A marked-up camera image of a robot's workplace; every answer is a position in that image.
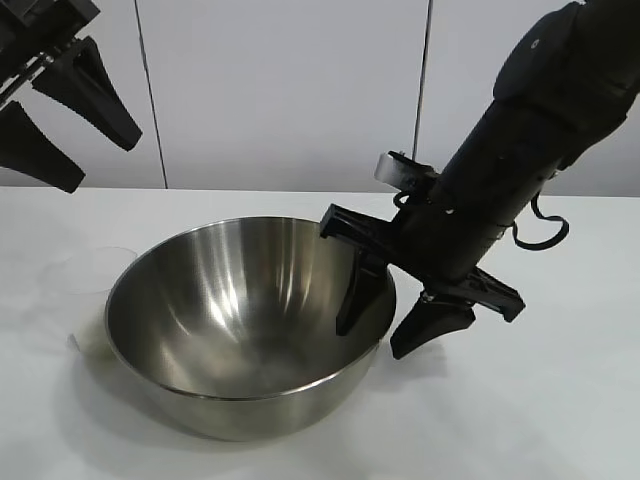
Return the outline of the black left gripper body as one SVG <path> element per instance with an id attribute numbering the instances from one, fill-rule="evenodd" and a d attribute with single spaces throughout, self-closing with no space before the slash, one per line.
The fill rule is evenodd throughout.
<path id="1" fill-rule="evenodd" d="M 53 63 L 97 15 L 92 1 L 3 1 L 1 102 Z"/>

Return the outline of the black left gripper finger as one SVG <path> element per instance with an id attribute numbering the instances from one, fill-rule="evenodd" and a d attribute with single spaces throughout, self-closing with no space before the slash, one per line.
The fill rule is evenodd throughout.
<path id="1" fill-rule="evenodd" d="M 74 111 L 125 151 L 134 149 L 142 137 L 89 36 L 70 43 L 36 76 L 32 87 Z"/>
<path id="2" fill-rule="evenodd" d="M 85 178 L 85 172 L 44 136 L 17 101 L 1 108 L 1 166 L 66 193 L 75 192 Z"/>

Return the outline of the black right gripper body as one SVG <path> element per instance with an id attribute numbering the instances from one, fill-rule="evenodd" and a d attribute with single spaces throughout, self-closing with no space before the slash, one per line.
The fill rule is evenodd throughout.
<path id="1" fill-rule="evenodd" d="M 419 299 L 454 296 L 512 321 L 525 307 L 522 297 L 477 266 L 498 231 L 427 202 L 403 206 L 391 221 L 332 204 L 320 222 L 322 237 L 362 248 L 417 279 Z"/>

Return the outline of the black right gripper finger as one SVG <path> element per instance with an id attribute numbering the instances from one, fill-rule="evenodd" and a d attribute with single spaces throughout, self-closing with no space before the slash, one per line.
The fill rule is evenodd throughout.
<path id="1" fill-rule="evenodd" d="M 425 343 L 469 328 L 476 319 L 473 307 L 472 301 L 449 295 L 419 299 L 391 336 L 393 358 L 400 360 Z"/>
<path id="2" fill-rule="evenodd" d="M 365 251 L 356 250 L 349 284 L 336 316 L 336 333 L 348 335 L 365 310 L 385 291 L 387 264 Z"/>

